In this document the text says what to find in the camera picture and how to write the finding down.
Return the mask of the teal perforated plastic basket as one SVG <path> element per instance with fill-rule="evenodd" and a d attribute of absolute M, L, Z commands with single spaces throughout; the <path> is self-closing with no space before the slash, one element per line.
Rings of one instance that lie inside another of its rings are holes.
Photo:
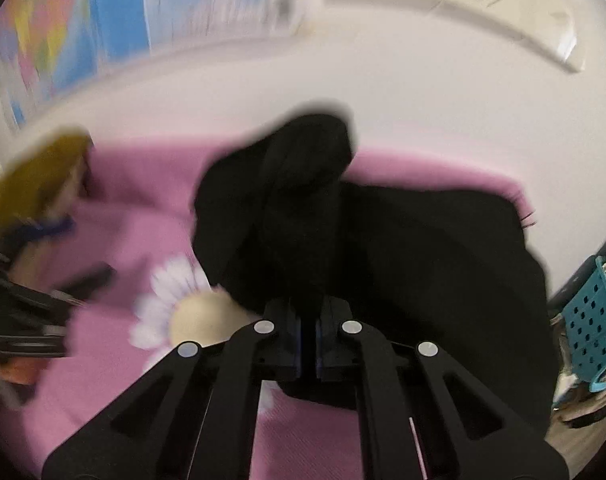
<path fill-rule="evenodd" d="M 595 270 L 561 311 L 571 370 L 591 393 L 606 390 L 606 272 L 602 257 Z"/>

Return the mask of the black cardigan with gold buttons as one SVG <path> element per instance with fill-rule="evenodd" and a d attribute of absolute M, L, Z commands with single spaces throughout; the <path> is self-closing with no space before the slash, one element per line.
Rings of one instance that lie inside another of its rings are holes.
<path fill-rule="evenodd" d="M 312 113 L 213 162 L 193 203 L 209 282 L 255 313 L 344 300 L 392 342 L 440 344 L 545 434 L 558 360 L 516 207 L 480 191 L 352 182 L 353 157 L 345 120 Z"/>

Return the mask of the colourful wall map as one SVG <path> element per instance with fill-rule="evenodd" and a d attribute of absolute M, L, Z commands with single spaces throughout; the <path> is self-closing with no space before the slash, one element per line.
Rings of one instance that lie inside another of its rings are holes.
<path fill-rule="evenodd" d="M 304 0 L 4 0 L 0 100 L 23 128 L 64 96 L 169 51 L 292 34 Z"/>

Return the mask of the mustard yellow garment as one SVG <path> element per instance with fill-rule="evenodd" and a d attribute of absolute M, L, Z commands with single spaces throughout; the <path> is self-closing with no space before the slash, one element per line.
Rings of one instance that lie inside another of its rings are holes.
<path fill-rule="evenodd" d="M 61 128 L 0 177 L 0 234 L 22 220 L 40 220 L 71 182 L 92 147 L 87 130 Z"/>

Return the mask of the pink bed sheet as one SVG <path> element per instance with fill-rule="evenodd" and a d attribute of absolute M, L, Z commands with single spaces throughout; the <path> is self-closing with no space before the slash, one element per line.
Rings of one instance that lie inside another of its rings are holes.
<path fill-rule="evenodd" d="M 76 227 L 41 257 L 36 285 L 45 289 L 108 263 L 114 282 L 75 309 L 68 356 L 37 375 L 30 400 L 12 410 L 0 400 L 0 456 L 38 477 L 47 456 L 169 352 L 169 313 L 197 290 L 189 238 L 195 187 L 226 144 L 95 148 L 87 197 L 71 207 Z M 347 180 L 416 190 L 471 188 L 510 200 L 524 225 L 533 217 L 524 190 L 500 174 L 416 155 L 359 152 Z M 138 348 L 130 332 L 157 337 Z M 288 398 L 263 387 L 251 479 L 361 479 L 354 412 Z"/>

